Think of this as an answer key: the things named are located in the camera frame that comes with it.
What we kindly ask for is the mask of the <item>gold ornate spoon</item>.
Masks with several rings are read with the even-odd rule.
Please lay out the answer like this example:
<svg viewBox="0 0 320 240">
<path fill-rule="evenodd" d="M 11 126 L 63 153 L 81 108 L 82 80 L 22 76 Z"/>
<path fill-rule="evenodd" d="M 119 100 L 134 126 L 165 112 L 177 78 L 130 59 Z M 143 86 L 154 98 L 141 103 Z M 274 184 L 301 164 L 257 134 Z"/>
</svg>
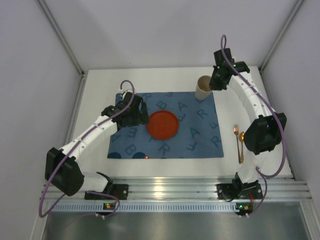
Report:
<svg viewBox="0 0 320 240">
<path fill-rule="evenodd" d="M 242 164 L 244 162 L 244 145 L 245 145 L 245 133 L 244 132 L 240 133 L 239 141 L 240 141 L 240 144 L 241 144 L 239 163 Z"/>
</svg>

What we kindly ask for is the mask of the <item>left aluminium corner post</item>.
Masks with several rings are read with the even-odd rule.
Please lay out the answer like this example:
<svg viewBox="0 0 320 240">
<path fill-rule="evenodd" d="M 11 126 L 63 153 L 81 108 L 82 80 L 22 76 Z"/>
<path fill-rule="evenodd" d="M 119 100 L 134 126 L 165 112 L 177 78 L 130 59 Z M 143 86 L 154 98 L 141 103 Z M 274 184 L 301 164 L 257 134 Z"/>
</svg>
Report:
<svg viewBox="0 0 320 240">
<path fill-rule="evenodd" d="M 70 47 L 67 39 L 65 38 L 65 35 L 63 34 L 60 26 L 58 25 L 54 15 L 52 14 L 52 11 L 50 10 L 48 4 L 45 0 L 36 0 L 36 3 L 39 5 L 40 9 L 43 11 L 46 19 L 48 20 L 50 26 L 52 27 L 55 35 L 57 36 L 58 40 L 62 44 L 62 47 L 66 54 L 68 55 L 69 59 L 71 60 L 72 64 L 74 65 L 77 73 L 80 77 L 83 77 L 85 74 L 83 68 L 79 64 L 79 61 L 77 60 L 74 52 L 72 51 L 72 48 Z"/>
</svg>

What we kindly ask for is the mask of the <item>beige paper cup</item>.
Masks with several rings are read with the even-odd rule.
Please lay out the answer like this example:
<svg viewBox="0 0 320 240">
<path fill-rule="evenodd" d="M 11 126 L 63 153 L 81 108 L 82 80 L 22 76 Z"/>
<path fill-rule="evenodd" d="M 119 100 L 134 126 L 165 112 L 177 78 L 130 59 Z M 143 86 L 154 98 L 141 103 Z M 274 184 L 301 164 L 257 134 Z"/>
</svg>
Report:
<svg viewBox="0 0 320 240">
<path fill-rule="evenodd" d="M 198 100 L 204 100 L 212 93 L 212 90 L 210 88 L 210 81 L 211 77 L 208 75 L 203 75 L 197 80 L 195 97 Z"/>
</svg>

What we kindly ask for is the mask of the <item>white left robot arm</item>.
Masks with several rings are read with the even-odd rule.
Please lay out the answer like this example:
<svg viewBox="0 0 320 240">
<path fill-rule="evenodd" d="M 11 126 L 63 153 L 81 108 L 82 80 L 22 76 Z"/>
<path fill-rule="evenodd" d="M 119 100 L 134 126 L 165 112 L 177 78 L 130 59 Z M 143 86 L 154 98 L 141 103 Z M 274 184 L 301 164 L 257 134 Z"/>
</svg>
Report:
<svg viewBox="0 0 320 240">
<path fill-rule="evenodd" d="M 89 172 L 90 154 L 110 136 L 127 127 L 147 124 L 149 115 L 143 98 L 127 91 L 115 105 L 106 107 L 81 135 L 46 155 L 45 179 L 67 196 L 78 192 L 106 192 L 112 180 L 100 172 Z"/>
</svg>

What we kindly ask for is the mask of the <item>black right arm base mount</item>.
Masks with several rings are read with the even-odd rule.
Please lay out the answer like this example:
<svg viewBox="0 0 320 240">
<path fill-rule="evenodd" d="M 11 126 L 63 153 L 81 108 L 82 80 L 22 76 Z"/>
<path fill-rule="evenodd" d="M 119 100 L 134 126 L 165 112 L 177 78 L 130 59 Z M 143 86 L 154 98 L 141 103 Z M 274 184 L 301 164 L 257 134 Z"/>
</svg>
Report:
<svg viewBox="0 0 320 240">
<path fill-rule="evenodd" d="M 235 174 L 231 183 L 219 183 L 216 185 L 219 200 L 232 202 L 233 200 L 260 200 L 263 197 L 262 188 L 258 180 L 242 182 L 238 173 Z"/>
</svg>

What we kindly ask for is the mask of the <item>aluminium corner post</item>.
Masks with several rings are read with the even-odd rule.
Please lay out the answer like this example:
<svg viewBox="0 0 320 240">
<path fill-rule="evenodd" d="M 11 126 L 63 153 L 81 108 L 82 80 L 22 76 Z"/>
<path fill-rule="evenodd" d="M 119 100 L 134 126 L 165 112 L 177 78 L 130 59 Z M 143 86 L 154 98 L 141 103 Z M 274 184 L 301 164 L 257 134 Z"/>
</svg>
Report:
<svg viewBox="0 0 320 240">
<path fill-rule="evenodd" d="M 46 19 L 48 20 L 50 26 L 52 27 L 55 35 L 57 36 L 58 40 L 62 44 L 62 47 L 66 54 L 68 55 L 69 59 L 71 60 L 72 64 L 74 65 L 77 73 L 80 77 L 83 77 L 85 74 L 83 68 L 79 64 L 79 61 L 77 60 L 74 52 L 72 51 L 72 48 L 70 47 L 67 39 L 65 38 L 65 35 L 63 34 L 60 26 L 58 25 L 54 15 L 52 14 L 52 11 L 50 10 L 48 4 L 45 0 L 36 0 L 36 3 L 39 5 L 40 9 L 43 11 Z"/>
<path fill-rule="evenodd" d="M 263 59 L 262 64 L 258 67 L 260 73 L 262 73 L 268 66 L 269 62 L 276 53 L 279 45 L 281 44 L 283 38 L 285 37 L 286 33 L 288 32 L 290 26 L 292 25 L 293 21 L 295 20 L 296 16 L 298 15 L 299 11 L 301 10 L 305 2 L 305 0 L 294 1 L 293 7 L 290 9 L 289 14 L 285 18 L 285 21 L 282 24 L 280 30 L 278 31 L 274 41 L 272 42 L 272 45 L 270 46 L 265 58 Z"/>
</svg>

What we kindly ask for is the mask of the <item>aluminium front rail frame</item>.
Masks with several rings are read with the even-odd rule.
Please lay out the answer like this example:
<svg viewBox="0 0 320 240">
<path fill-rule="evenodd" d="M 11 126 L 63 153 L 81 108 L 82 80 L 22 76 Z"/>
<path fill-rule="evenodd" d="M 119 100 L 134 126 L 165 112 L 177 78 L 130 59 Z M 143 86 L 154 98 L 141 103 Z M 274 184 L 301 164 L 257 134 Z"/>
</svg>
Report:
<svg viewBox="0 0 320 240">
<path fill-rule="evenodd" d="M 230 178 L 215 177 L 115 177 L 115 184 L 128 185 L 128 201 L 218 201 L 218 184 Z M 312 196 L 304 181 L 273 178 L 267 181 L 266 202 L 310 201 Z"/>
</svg>

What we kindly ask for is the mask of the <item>right aluminium corner post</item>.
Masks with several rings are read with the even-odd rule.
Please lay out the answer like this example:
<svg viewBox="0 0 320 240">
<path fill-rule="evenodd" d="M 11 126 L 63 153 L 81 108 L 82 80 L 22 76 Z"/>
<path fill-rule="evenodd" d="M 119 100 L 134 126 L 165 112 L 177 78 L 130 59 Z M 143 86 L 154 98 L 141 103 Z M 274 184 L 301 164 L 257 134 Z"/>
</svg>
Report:
<svg viewBox="0 0 320 240">
<path fill-rule="evenodd" d="M 258 67 L 260 73 L 262 73 L 268 66 L 269 62 L 276 53 L 279 45 L 281 44 L 283 38 L 285 37 L 286 33 L 288 32 L 290 26 L 292 25 L 293 21 L 295 20 L 296 16 L 298 15 L 299 11 L 301 10 L 305 2 L 305 0 L 294 1 L 293 7 L 290 9 L 289 14 L 285 18 L 285 21 L 282 24 L 280 30 L 278 31 L 274 41 L 272 42 L 272 45 L 270 46 L 265 58 L 263 59 L 262 64 Z"/>
</svg>

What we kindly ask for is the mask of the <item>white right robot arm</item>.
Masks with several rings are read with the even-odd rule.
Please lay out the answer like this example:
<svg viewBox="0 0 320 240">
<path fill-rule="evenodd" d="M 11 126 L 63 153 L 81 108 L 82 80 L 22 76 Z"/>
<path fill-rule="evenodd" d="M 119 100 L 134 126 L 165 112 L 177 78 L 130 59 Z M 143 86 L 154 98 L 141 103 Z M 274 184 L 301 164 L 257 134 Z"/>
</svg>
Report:
<svg viewBox="0 0 320 240">
<path fill-rule="evenodd" d="M 250 126 L 244 132 L 246 156 L 236 175 L 244 184 L 255 182 L 269 153 L 282 141 L 287 117 L 277 113 L 263 98 L 251 80 L 241 73 L 250 69 L 243 61 L 235 62 L 229 48 L 213 53 L 215 65 L 209 82 L 212 91 L 232 89 L 238 96 L 250 120 Z"/>
</svg>

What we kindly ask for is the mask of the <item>copper-coloured fork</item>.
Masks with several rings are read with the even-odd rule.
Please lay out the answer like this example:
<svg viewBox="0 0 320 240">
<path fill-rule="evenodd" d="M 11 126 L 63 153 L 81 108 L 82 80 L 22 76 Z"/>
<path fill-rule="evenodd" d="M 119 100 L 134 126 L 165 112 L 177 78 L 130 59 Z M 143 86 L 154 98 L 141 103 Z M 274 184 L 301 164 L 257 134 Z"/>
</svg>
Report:
<svg viewBox="0 0 320 240">
<path fill-rule="evenodd" d="M 241 151 L 240 151 L 240 141 L 239 141 L 239 125 L 235 124 L 233 126 L 233 133 L 235 134 L 235 138 L 236 138 L 236 145 L 237 145 L 237 153 L 238 153 L 238 163 L 242 164 L 243 160 L 242 160 L 242 156 L 241 156 Z"/>
</svg>

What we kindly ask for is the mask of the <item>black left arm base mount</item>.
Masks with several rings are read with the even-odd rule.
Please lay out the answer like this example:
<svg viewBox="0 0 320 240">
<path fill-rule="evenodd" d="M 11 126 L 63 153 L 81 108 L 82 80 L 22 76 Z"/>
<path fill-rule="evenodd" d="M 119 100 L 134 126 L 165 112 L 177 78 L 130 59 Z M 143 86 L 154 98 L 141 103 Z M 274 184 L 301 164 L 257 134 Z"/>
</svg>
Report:
<svg viewBox="0 0 320 240">
<path fill-rule="evenodd" d="M 116 197 L 119 200 L 127 200 L 128 194 L 129 194 L 128 184 L 117 184 L 117 183 L 114 183 L 114 181 L 107 175 L 101 172 L 97 172 L 97 174 L 103 176 L 106 180 L 108 180 L 108 183 L 102 192 L 103 194 L 111 195 L 113 197 Z M 112 198 L 104 195 L 97 195 L 97 194 L 86 192 L 84 195 L 84 199 L 85 200 L 111 200 Z"/>
</svg>

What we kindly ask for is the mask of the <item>red round plastic plate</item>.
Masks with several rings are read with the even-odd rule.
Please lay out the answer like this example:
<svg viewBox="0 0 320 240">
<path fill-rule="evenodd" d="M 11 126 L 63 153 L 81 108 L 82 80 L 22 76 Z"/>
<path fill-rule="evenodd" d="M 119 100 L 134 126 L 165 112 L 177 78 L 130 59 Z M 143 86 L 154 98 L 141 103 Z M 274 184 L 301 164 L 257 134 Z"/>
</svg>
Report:
<svg viewBox="0 0 320 240">
<path fill-rule="evenodd" d="M 169 140 L 178 133 L 179 121 L 172 112 L 159 110 L 149 116 L 146 129 L 149 135 L 156 140 Z"/>
</svg>

